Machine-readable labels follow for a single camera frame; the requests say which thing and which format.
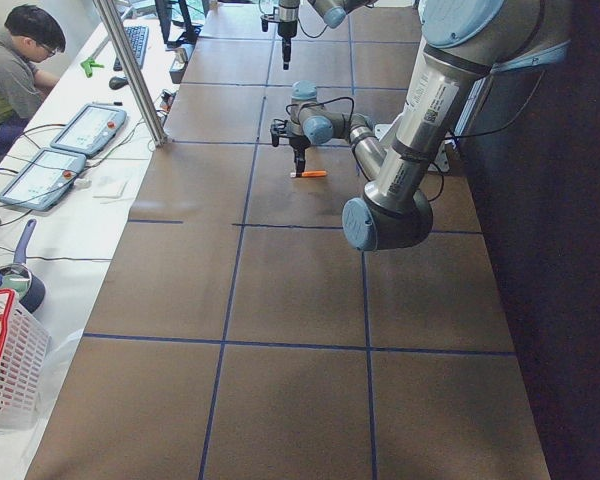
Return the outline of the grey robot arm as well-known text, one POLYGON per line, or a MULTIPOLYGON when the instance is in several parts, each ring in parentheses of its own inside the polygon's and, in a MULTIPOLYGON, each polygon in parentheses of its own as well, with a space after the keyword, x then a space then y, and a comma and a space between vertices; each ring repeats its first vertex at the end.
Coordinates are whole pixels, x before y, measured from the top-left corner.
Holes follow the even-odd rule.
POLYGON ((316 86, 299 81, 288 119, 271 124, 272 141, 288 139, 301 173, 308 147, 345 140, 369 180, 343 208, 347 241, 361 251, 415 246, 433 223, 420 183, 474 84, 491 74, 561 61, 572 11, 570 1, 428 1, 404 109, 383 137, 362 114, 329 111, 316 86))
POLYGON ((375 123, 354 111, 354 99, 337 97, 326 102, 318 99, 317 86, 310 81, 292 85, 286 106, 288 118, 278 126, 279 138, 286 138, 294 154, 292 178, 316 177, 306 169, 306 150, 331 140, 343 140, 351 149, 358 167, 367 180, 375 180, 388 152, 375 135, 375 123))

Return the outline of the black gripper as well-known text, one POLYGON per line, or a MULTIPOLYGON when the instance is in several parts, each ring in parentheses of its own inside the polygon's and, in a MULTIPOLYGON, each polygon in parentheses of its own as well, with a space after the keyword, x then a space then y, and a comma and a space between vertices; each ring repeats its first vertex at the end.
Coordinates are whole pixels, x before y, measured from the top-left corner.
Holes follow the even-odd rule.
POLYGON ((295 136, 289 139, 294 154, 294 165, 296 173, 303 173, 306 166, 305 153, 310 147, 310 140, 305 136, 295 136))
POLYGON ((282 41, 282 68, 288 69, 291 61, 292 39, 295 37, 295 21, 281 22, 278 35, 282 41))

